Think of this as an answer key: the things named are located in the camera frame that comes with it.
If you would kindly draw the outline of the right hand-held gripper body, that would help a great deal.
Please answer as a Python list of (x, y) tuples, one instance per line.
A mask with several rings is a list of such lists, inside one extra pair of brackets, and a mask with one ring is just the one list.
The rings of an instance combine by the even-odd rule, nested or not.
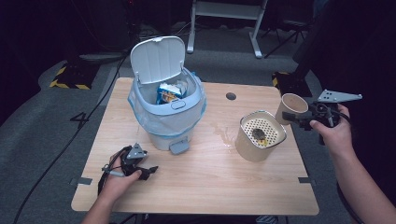
[(343, 114), (338, 110), (338, 105), (361, 99), (361, 94), (324, 90), (318, 99), (312, 103), (317, 107), (317, 111), (311, 111), (312, 116), (325, 126), (336, 126), (340, 118), (343, 117)]

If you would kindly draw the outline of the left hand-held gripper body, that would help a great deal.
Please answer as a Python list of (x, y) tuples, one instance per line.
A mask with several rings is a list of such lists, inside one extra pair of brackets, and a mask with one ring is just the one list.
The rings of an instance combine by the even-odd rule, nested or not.
[(131, 175), (137, 170), (138, 164), (146, 156), (147, 151), (143, 150), (138, 143), (135, 143), (133, 146), (124, 147), (120, 156), (121, 170), (126, 176)]

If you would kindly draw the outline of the brown paper cup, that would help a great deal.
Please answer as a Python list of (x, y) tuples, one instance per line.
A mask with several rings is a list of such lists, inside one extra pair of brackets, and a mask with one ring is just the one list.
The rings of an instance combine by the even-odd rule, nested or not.
[(276, 120), (282, 125), (289, 125), (290, 121), (283, 119), (283, 113), (301, 115), (308, 111), (307, 101), (294, 93), (285, 93), (281, 97), (280, 104), (276, 111)]

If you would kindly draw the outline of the food scraps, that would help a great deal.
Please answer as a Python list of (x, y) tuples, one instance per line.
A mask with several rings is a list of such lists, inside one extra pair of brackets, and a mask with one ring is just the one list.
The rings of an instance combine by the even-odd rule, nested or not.
[(251, 131), (251, 136), (253, 137), (254, 141), (257, 143), (258, 146), (266, 147), (268, 145), (266, 134), (262, 129), (253, 129)]

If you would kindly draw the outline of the beige container with perforated strainer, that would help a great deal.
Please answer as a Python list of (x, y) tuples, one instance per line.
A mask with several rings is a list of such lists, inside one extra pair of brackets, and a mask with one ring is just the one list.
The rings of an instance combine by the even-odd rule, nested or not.
[[(260, 147), (251, 136), (255, 128), (262, 129), (268, 141), (266, 147)], [(252, 112), (240, 119), (235, 148), (239, 155), (247, 161), (264, 161), (272, 151), (287, 138), (285, 128), (276, 118), (265, 110)]]

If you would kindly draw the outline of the red blue snack box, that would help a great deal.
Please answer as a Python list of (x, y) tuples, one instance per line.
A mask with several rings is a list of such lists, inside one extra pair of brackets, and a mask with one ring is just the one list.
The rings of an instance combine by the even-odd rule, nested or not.
[(158, 105), (168, 104), (176, 99), (183, 99), (188, 89), (188, 83), (182, 80), (177, 80), (174, 84), (163, 82), (157, 89)]

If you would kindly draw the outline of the white blue pedal trash can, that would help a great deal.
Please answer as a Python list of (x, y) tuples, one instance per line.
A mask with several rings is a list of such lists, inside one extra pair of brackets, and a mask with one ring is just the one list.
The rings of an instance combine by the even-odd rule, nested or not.
[[(160, 36), (137, 44), (131, 51), (130, 61), (134, 80), (138, 79), (141, 84), (156, 83), (182, 73), (191, 73), (184, 66), (184, 42), (177, 36)], [(156, 148), (177, 155), (190, 148), (193, 129), (176, 137), (161, 137), (151, 133), (148, 133), (148, 137)]]

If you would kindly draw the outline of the person's right hand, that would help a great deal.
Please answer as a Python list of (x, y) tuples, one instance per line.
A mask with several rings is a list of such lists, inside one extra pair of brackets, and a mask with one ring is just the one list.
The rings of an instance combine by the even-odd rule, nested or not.
[(341, 117), (335, 127), (329, 128), (317, 120), (311, 120), (310, 126), (323, 137), (325, 146), (333, 158), (351, 158), (355, 152), (352, 145), (351, 126), (348, 122), (349, 111), (343, 105), (339, 105), (338, 110), (346, 117)]

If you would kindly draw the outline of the person's left hand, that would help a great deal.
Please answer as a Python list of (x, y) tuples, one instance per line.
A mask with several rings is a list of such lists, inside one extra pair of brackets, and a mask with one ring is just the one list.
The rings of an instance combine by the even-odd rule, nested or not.
[(140, 170), (124, 177), (109, 175), (99, 197), (107, 202), (114, 203), (129, 189), (129, 187), (132, 186), (135, 181), (138, 180), (141, 175), (142, 172)]

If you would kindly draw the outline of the yellow black striped stand base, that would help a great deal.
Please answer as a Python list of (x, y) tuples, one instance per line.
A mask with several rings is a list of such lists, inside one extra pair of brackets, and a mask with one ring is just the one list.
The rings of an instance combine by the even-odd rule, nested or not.
[(273, 86), (279, 90), (281, 95), (294, 93), (301, 97), (312, 96), (305, 78), (297, 77), (293, 73), (274, 72), (272, 74), (272, 82)]
[(64, 63), (49, 86), (51, 88), (90, 90), (98, 68), (98, 65), (77, 66)]

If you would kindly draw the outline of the translucent blue bin liner bag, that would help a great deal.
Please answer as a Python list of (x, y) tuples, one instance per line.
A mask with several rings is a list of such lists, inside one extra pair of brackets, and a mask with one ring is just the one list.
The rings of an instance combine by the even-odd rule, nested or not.
[[(163, 82), (174, 84), (177, 80), (188, 83), (183, 99), (158, 105), (157, 89)], [(176, 137), (191, 129), (203, 117), (206, 108), (205, 89), (194, 73), (182, 73), (179, 76), (156, 83), (141, 84), (134, 80), (128, 96), (138, 123), (147, 133), (161, 137)]]

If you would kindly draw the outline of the person's striped clothing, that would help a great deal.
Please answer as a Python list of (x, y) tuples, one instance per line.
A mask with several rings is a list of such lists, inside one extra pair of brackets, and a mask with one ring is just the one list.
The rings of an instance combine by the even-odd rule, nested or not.
[(256, 224), (277, 224), (278, 218), (275, 216), (259, 216), (256, 218)]

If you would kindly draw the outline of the white metal stand frame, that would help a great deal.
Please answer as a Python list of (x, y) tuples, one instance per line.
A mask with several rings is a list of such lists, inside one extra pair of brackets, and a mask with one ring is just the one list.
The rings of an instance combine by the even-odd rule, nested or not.
[(254, 31), (248, 34), (256, 58), (262, 57), (257, 41), (257, 35), (262, 24), (268, 0), (262, 0), (259, 6), (226, 4), (193, 0), (191, 5), (191, 30), (188, 39), (187, 52), (194, 52), (195, 22), (198, 16), (239, 19), (255, 21)]

